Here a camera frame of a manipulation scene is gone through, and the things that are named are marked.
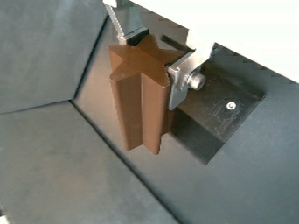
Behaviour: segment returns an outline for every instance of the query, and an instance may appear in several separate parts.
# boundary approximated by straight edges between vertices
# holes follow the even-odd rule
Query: metal clamp
[[[221,50],[221,47],[213,50],[214,45],[206,45],[206,56],[202,57],[199,50],[189,52],[167,68],[173,81],[171,99],[169,109],[174,110],[187,97],[189,88],[201,90],[206,76],[202,74],[202,64],[210,56]]]

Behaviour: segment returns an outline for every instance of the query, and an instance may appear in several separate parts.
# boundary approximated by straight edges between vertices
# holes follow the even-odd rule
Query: black metal panel
[[[173,133],[207,164],[221,146],[263,99],[263,92],[242,79],[226,75],[209,62],[202,73],[207,77],[203,90],[191,90],[175,112]]]

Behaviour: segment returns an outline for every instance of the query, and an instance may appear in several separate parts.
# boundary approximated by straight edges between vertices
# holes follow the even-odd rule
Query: metal bracket
[[[143,26],[137,6],[123,2],[114,8],[106,4],[107,13],[111,17],[118,32],[118,41],[122,46],[137,46],[150,30]]]
[[[169,106],[170,110],[174,110],[186,99],[189,88],[201,90],[205,85],[206,77],[201,72],[202,64],[211,57],[211,55],[221,50],[219,47],[213,49],[214,44],[205,46],[205,57],[202,57],[205,54],[199,54],[199,49],[197,49],[195,52],[189,52],[169,66],[167,70],[173,80],[171,99]]]

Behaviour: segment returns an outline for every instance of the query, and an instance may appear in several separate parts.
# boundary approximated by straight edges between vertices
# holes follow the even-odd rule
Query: brown wooden block
[[[170,131],[173,112],[167,109],[171,81],[165,65],[183,52],[159,49],[155,37],[138,46],[113,45],[110,75],[125,147],[145,145],[158,154],[162,135]]]

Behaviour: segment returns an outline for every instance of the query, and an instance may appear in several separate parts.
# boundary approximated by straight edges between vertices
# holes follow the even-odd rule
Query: star-shaped prism
[[[173,120],[167,109],[171,81],[165,66],[183,52],[161,49],[153,35],[137,46],[113,45],[109,51],[110,80],[126,149],[143,144],[158,154]]]

